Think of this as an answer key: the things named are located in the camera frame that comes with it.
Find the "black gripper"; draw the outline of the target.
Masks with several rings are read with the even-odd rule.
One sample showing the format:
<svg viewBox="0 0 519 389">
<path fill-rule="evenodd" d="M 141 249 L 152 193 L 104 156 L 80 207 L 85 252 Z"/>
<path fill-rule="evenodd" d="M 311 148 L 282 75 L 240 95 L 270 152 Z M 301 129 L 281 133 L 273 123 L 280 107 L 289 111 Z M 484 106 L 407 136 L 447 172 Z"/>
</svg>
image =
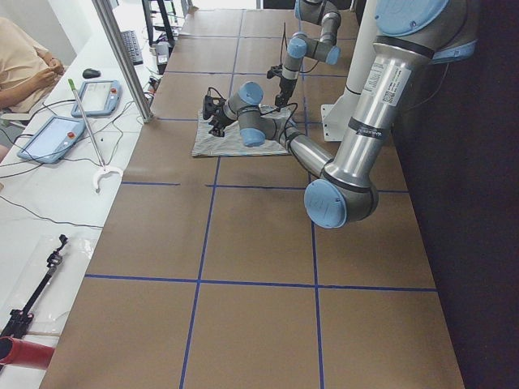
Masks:
<svg viewBox="0 0 519 389">
<path fill-rule="evenodd" d="M 280 92 L 275 97 L 275 106 L 281 109 L 289 104 L 290 98 L 292 97 L 294 89 L 296 87 L 296 80 L 287 79 L 286 77 L 281 75 L 279 87 Z"/>
<path fill-rule="evenodd" d="M 231 125 L 234 120 L 232 118 L 229 118 L 225 112 L 224 107 L 221 108 L 219 113 L 215 115 L 214 117 L 209 119 L 209 125 L 212 126 L 211 130 L 208 132 L 209 134 L 216 136 L 216 137 L 224 137 L 225 136 L 225 128 L 228 125 Z"/>
</svg>

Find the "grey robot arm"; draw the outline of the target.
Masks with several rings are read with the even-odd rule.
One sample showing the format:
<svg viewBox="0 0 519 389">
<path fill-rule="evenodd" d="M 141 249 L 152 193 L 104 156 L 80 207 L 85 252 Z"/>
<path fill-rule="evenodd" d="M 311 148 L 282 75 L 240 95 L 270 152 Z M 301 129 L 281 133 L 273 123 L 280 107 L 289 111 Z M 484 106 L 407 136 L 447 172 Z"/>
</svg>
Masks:
<svg viewBox="0 0 519 389">
<path fill-rule="evenodd" d="M 337 46 L 341 15 L 335 4 L 331 1 L 296 1 L 294 14 L 300 21 L 320 27 L 321 31 L 318 38 L 308 36 L 303 31 L 293 34 L 286 43 L 285 52 L 281 53 L 280 64 L 268 71 L 268 79 L 279 78 L 280 91 L 275 97 L 278 109 L 289 104 L 304 58 L 335 65 L 341 53 Z"/>
<path fill-rule="evenodd" d="M 260 110 L 263 90 L 243 84 L 232 96 L 204 98 L 202 115 L 216 137 L 237 124 L 242 142 L 258 147 L 278 142 L 314 176 L 304 194 L 308 216 L 320 227 L 340 228 L 371 215 L 378 193 L 370 171 L 389 136 L 401 98 L 414 73 L 437 63 L 468 58 L 477 42 L 477 1 L 369 1 L 365 5 L 349 73 L 359 92 L 345 92 L 324 109 L 342 141 L 336 154 L 299 132 L 289 119 Z"/>
</svg>

